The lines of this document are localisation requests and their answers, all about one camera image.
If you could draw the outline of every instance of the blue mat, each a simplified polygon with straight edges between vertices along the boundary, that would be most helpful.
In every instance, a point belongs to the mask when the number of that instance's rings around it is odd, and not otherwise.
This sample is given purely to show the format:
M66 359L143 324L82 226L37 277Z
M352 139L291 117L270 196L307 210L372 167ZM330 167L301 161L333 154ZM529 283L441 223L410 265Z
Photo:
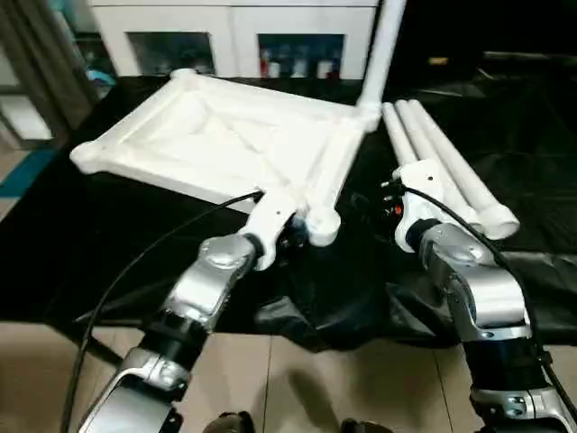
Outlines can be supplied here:
M54 154L54 151L30 152L0 183L0 198L21 197Z

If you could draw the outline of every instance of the white cabinet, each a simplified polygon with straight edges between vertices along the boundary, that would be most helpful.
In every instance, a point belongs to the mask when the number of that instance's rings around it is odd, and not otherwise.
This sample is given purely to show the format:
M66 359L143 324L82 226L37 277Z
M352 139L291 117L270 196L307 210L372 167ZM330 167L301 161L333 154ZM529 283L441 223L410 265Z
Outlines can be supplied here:
M120 76L195 68L225 78L361 79L375 2L92 0L91 5Z
M228 7L103 6L93 10L120 76L164 75L179 68L238 76Z

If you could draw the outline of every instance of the table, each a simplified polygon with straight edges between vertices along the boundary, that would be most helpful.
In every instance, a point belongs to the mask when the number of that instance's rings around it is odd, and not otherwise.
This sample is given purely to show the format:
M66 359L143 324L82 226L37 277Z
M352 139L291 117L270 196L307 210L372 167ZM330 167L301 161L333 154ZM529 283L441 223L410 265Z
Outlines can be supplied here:
M44 322L78 339L76 319L91 310L115 275L156 237L209 204L108 173L84 176L69 161L138 106L163 78L123 78L74 134L0 225L5 299L2 320ZM251 81L353 104L358 84ZM522 223L502 247L524 277L550 344L577 341L577 85L530 78L462 83L463 97L389 90L419 97ZM368 135L337 210L343 227L328 248L286 251L266 272L235 288L218 330L281 334L312 351L349 349L375 337L412 345L456 344L450 317L416 257L391 242L379 215L379 185L395 168L384 127ZM243 225L222 210L146 256L118 285L104 326L137 326L196 258L199 243Z

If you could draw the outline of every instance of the glass cabinet door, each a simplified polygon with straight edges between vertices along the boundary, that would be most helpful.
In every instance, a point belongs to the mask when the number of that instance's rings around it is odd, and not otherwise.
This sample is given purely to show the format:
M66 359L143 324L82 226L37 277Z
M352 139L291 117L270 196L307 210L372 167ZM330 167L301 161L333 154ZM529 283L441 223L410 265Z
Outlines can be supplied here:
M166 75L194 68L237 76L230 8L97 6L93 10L119 75Z
M143 75L166 75L174 69L193 68L215 75L215 63L206 32L128 32Z
M234 7L242 77L362 79L372 7Z

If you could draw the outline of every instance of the white vertical pole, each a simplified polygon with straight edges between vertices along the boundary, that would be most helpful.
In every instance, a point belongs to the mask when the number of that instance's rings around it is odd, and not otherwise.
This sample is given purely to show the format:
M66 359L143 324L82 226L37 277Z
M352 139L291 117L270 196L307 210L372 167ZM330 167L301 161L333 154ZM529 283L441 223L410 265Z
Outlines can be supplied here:
M387 83L390 61L397 43L398 29L405 12L407 0L383 0L379 23L372 45L367 74L357 106L370 110L380 117L380 101Z

